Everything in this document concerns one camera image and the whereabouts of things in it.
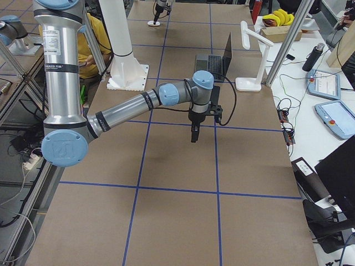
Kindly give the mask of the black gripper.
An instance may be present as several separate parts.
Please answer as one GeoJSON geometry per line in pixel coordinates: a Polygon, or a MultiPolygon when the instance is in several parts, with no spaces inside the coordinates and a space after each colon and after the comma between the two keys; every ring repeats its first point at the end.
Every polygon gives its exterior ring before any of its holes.
{"type": "Polygon", "coordinates": [[[199,125],[205,121],[206,115],[189,110],[188,118],[191,121],[191,142],[196,143],[199,138],[199,125]]]}
{"type": "Polygon", "coordinates": [[[160,5],[156,5],[155,6],[155,16],[154,16],[154,20],[153,20],[153,24],[159,24],[159,15],[160,13],[162,13],[164,11],[164,6],[160,6],[160,5]]]}

